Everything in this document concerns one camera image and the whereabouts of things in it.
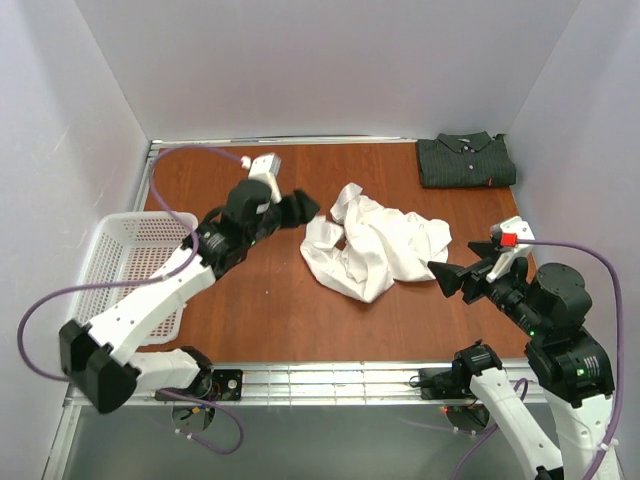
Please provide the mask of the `white long sleeve shirt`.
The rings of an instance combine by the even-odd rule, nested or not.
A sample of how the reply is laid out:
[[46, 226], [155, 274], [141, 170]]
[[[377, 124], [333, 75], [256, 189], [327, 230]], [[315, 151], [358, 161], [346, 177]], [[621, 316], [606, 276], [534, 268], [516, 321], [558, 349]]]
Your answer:
[[397, 281], [430, 281], [428, 263], [448, 260], [447, 222], [385, 207], [355, 183], [343, 187], [330, 215], [306, 226], [300, 252], [321, 285], [352, 299], [372, 303]]

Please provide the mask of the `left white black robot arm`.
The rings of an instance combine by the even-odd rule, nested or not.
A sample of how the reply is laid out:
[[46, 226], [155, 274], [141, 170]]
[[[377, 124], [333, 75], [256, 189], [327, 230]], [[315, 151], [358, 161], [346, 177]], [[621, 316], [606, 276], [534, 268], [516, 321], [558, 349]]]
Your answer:
[[193, 347], [141, 353], [139, 347], [170, 314], [243, 262], [257, 242], [309, 223], [319, 210], [301, 189], [274, 200], [267, 184], [241, 181], [157, 270], [160, 282], [137, 287], [86, 324], [70, 320], [60, 329], [63, 372], [102, 414], [140, 392], [206, 398], [212, 364], [203, 353]]

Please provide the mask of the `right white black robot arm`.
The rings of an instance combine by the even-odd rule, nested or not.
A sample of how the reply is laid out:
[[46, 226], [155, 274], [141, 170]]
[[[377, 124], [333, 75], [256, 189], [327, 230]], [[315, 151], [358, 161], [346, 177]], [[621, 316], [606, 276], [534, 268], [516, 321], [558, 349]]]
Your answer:
[[526, 333], [528, 364], [543, 390], [559, 441], [553, 443], [512, 387], [495, 351], [477, 342], [458, 351], [446, 379], [494, 418], [528, 479], [618, 479], [614, 435], [622, 404], [622, 363], [612, 361], [584, 322], [592, 307], [582, 274], [557, 262], [528, 274], [535, 239], [502, 233], [472, 242], [479, 261], [432, 262], [447, 297], [485, 298]]

